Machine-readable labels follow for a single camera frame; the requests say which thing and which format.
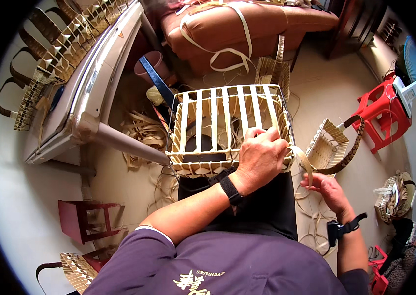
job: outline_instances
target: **right hand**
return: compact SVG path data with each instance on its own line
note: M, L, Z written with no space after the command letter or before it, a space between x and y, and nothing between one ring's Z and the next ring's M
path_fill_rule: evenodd
M268 184L282 170L287 147L275 127L249 128L240 147L239 167L229 175L239 193L246 196Z
M308 189L308 174L303 175L300 185ZM336 214L338 219L352 219L355 217L354 210L349 203L342 187L334 178L327 177L321 173L313 173L313 185L310 190L319 192L329 208Z

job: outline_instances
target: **black wrist strap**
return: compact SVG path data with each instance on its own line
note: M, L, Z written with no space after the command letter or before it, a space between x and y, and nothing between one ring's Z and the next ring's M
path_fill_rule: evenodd
M224 177L219 181L219 184L223 188L223 191L226 193L226 195L229 198L229 202L232 206L238 205L242 201L242 196L237 191L234 184L232 184L232 181L229 179L228 176Z
M327 235L329 240L329 246L334 247L336 245L336 240L342 239L344 234L348 234L356 229L358 229L358 222L367 217L367 213L362 213L357 215L352 221L346 223L345 225L340 224L337 221L328 221L326 224Z

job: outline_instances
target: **brown sofa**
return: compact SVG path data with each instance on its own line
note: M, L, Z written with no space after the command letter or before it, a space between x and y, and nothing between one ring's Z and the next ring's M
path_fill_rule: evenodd
M248 2L236 5L246 19L252 40L251 59L274 54L278 35L285 36L284 50L299 48L306 32L329 31L339 19L332 13L299 7L283 7ZM161 27L168 45L181 59L189 62L195 75L211 72L209 61L212 53L203 51L186 40L180 32L182 18L197 6L191 6L180 15L170 13L161 20ZM196 43L210 51L233 48L248 55L246 35L239 15L230 7L216 7L193 14L185 32ZM230 52L221 53L213 63L215 68L226 68L242 62Z

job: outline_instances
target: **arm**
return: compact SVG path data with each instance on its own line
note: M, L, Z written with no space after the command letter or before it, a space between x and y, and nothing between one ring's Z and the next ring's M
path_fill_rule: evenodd
M301 186L307 188L307 174L304 175ZM335 179L320 173L313 173L313 185L309 189L321 193L326 204L336 214L339 223L346 224L355 218L352 206ZM353 269L363 269L365 272L368 270L367 251L360 229L345 234L339 240L337 275L340 276Z
M266 185L280 172L287 146L274 127L268 131L255 127L247 130L240 147L239 167L228 176L242 196ZM155 211L140 225L160 230L177 245L199 232L229 206L229 199L218 183Z

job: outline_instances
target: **floor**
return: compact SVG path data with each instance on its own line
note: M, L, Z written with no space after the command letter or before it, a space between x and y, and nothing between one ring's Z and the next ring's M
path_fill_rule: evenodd
M229 82L229 85L251 84L255 73L251 70L249 74L237 77L235 76L239 70L225 73L224 77L221 73L211 73L205 76L203 81L193 78L183 63L177 63L177 66L183 81L199 89L222 86L226 84L225 81ZM123 74L110 118L113 127L119 126L124 118L124 112L128 109L147 109L144 92L148 85L143 83L134 74ZM372 90L376 85L376 79L358 55L351 54L329 61L316 49L315 44L304 44L294 71L290 75L292 95L287 103L290 112L296 113L293 122L296 144L306 150L325 118L336 125L340 124L356 111L357 97ZM352 128L346 130L345 134L352 141L356 136ZM368 218L360 224L367 247L381 245L386 248L384 241L389 238L387 235L390 227L376 219L373 208L376 198L373 190L382 187L385 180L393 176L396 170L409 169L409 161L402 138L396 140L393 145L383 148L376 155L370 152L370 147L373 147L373 143L370 143L370 139L365 136L352 162L336 174L336 179L344 189L356 214L362 212L368 214ZM89 180L91 197L94 200L121 202L125 205L122 213L112 213L113 226L125 226L132 231L148 214L167 204L162 201L156 202L161 197L161 193L160 191L155 193L153 179L157 178L161 166L152 163L143 165L139 170L128 170L121 152L99 145L89 146L88 158L97 170L97 175ZM292 174L294 186L297 187L301 179L297 163L292 168ZM302 189L297 192L305 196ZM298 200L298 204L308 213L314 213L318 210L320 199L320 195L311 192L308 197ZM323 202L320 210L321 212L327 210ZM333 213L329 212L326 215L333 216ZM301 213L299 208L296 218L299 237L313 232L314 225L311 218ZM326 220L322 220L319 225L319 233L323 235L326 235L325 223ZM96 246L117 244L124 236L125 234L118 234L99 240ZM316 248L312 236L306 236L301 242ZM325 240L319 238L319 243L322 242ZM337 271L336 259L337 251L332 251L326 257L334 272Z

